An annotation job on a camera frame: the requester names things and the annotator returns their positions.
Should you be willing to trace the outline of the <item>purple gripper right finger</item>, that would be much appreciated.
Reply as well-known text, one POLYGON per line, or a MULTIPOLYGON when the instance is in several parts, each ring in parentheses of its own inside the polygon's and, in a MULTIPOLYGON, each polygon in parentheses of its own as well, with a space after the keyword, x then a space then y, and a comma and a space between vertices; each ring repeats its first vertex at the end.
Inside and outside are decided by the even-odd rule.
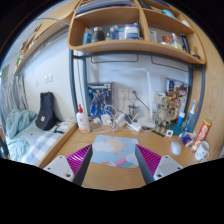
POLYGON ((146 184, 157 181, 182 169, 182 166, 171 156, 160 156, 140 145, 135 146, 135 155, 146 184))

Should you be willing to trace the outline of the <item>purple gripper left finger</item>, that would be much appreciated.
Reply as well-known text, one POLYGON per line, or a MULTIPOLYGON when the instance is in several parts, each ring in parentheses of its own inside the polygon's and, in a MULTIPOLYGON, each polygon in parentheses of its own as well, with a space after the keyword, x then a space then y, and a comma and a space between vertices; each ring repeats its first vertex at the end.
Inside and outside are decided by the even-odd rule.
POLYGON ((59 155, 44 170, 81 186, 92 154, 92 145, 87 145, 69 156, 59 155))

